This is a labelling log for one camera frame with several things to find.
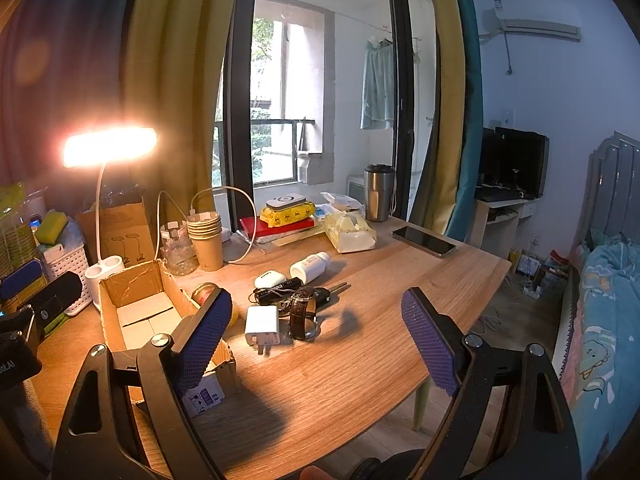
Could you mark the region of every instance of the desk lamp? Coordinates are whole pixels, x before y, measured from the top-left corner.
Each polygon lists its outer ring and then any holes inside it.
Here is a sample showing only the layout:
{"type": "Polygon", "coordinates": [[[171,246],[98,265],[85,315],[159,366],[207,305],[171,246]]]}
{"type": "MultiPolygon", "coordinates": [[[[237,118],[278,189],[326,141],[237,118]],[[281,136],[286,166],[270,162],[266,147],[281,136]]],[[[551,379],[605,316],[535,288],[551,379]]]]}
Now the desk lamp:
{"type": "Polygon", "coordinates": [[[96,166],[100,164],[98,183],[95,187],[95,250],[98,263],[84,272],[84,277],[94,300],[100,310],[98,282],[107,276],[124,269],[120,256],[102,259],[100,254],[100,188],[104,168],[108,162],[133,160],[150,152],[156,145],[156,131],[153,128],[120,126],[107,130],[85,132],[66,140],[63,152],[63,164],[66,168],[75,166],[96,166]]]}

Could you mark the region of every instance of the red book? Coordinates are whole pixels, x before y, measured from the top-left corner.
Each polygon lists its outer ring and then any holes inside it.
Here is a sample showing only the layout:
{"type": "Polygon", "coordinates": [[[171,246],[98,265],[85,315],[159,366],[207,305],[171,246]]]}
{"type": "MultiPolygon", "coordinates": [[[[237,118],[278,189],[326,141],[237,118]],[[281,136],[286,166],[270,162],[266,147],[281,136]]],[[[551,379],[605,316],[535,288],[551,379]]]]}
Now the red book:
{"type": "MultiPolygon", "coordinates": [[[[248,218],[241,218],[240,225],[247,233],[249,238],[251,238],[251,236],[254,234],[254,217],[250,216],[248,218]]],[[[309,229],[314,225],[316,225],[316,223],[314,222],[314,219],[311,218],[311,216],[309,218],[301,220],[300,222],[294,222],[293,224],[281,225],[278,227],[269,227],[267,222],[263,222],[258,218],[258,227],[255,230],[255,238],[258,239],[265,236],[289,233],[292,231],[300,231],[302,229],[309,229]]]]}

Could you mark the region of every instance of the green foliage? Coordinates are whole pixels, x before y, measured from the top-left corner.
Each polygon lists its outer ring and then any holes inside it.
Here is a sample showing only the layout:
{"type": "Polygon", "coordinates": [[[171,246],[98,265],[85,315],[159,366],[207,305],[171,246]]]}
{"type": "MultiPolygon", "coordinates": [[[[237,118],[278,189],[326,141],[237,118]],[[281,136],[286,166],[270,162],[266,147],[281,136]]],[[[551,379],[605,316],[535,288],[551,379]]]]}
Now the green foliage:
{"type": "Polygon", "coordinates": [[[252,31],[251,61],[271,59],[271,41],[273,41],[273,21],[254,18],[252,31]]]}
{"type": "MultiPolygon", "coordinates": [[[[271,119],[271,114],[264,108],[251,108],[252,119],[271,119]]],[[[271,146],[271,126],[269,124],[253,124],[251,126],[251,165],[254,179],[262,175],[262,149],[271,146]]]]}
{"type": "MultiPolygon", "coordinates": [[[[271,59],[271,42],[273,41],[273,21],[264,18],[254,18],[252,31],[252,64],[259,66],[258,72],[263,72],[267,60],[271,59]]],[[[264,108],[251,108],[252,119],[271,119],[271,114],[264,108]]],[[[222,121],[222,101],[216,103],[216,121],[222,121]]],[[[222,130],[215,129],[213,136],[213,165],[212,185],[222,185],[222,166],[220,164],[220,142],[222,130]]],[[[271,146],[271,126],[269,124],[254,124],[251,126],[251,164],[254,179],[262,175],[262,149],[271,146]]]]}

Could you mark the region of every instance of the brown leather watch strap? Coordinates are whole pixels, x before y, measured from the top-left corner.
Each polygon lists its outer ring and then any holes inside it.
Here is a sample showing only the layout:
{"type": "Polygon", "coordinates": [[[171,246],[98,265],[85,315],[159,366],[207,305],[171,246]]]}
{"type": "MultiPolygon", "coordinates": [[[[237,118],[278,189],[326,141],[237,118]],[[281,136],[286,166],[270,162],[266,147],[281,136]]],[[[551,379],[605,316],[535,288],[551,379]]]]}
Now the brown leather watch strap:
{"type": "Polygon", "coordinates": [[[305,341],[305,334],[313,332],[316,325],[314,288],[300,288],[289,301],[289,335],[292,339],[305,341]]]}

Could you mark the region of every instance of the chair leg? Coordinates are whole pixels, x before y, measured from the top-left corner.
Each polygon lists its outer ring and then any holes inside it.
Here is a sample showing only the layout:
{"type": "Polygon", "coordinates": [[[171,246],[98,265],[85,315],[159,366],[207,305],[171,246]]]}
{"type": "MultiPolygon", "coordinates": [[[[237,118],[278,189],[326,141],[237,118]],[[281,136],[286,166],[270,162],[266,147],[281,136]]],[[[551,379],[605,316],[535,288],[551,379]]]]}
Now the chair leg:
{"type": "Polygon", "coordinates": [[[429,390],[431,389],[431,378],[427,377],[415,391],[414,400],[414,425],[412,430],[418,431],[422,427],[422,418],[424,416],[424,410],[427,408],[427,400],[429,399],[429,390]]]}

